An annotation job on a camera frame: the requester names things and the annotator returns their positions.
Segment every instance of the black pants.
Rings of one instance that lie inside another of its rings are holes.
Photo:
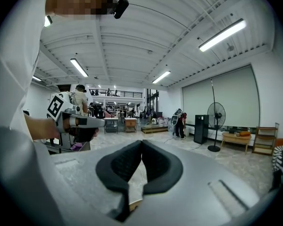
[[[177,124],[175,125],[175,133],[176,136],[179,136],[179,132],[180,131],[180,136],[181,138],[184,138],[184,133],[183,133],[183,122],[181,120],[178,120]]]

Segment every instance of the person wearing black pants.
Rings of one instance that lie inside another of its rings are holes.
[[[187,114],[186,113],[183,113],[181,115],[180,118],[178,118],[178,122],[177,124],[175,125],[175,132],[176,132],[176,137],[179,137],[179,132],[180,132],[180,137],[181,137],[181,140],[184,140],[185,139],[185,136],[184,136],[184,133],[183,133],[183,129],[185,127],[185,119],[187,118]]]

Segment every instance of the striped cushion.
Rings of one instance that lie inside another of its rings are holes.
[[[283,184],[283,145],[274,149],[272,166],[274,172],[273,188]]]

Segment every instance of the lit linear light fixture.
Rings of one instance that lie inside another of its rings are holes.
[[[156,80],[154,80],[152,83],[156,84],[158,81],[162,80],[163,78],[165,78],[168,74],[170,74],[170,71],[165,72],[163,75],[159,76]]]
[[[81,65],[79,64],[79,62],[75,58],[70,59],[70,62],[82,74],[82,76],[88,77],[88,74],[85,72],[85,70],[81,67]]]
[[[245,27],[246,27],[246,22],[241,18],[237,22],[229,25],[228,27],[217,33],[215,36],[213,36],[212,38],[201,44],[199,46],[199,49],[202,52],[204,52]]]
[[[41,79],[39,79],[38,77],[33,76],[33,79],[36,81],[42,81]]]
[[[49,25],[52,24],[52,19],[50,16],[45,16],[45,23],[44,23],[44,27],[48,27]]]

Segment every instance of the black and white square marker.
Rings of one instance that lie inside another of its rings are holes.
[[[58,112],[60,111],[63,103],[64,102],[60,98],[55,96],[53,98],[51,104],[48,107],[48,112],[50,112],[54,117],[56,117],[58,115]]]

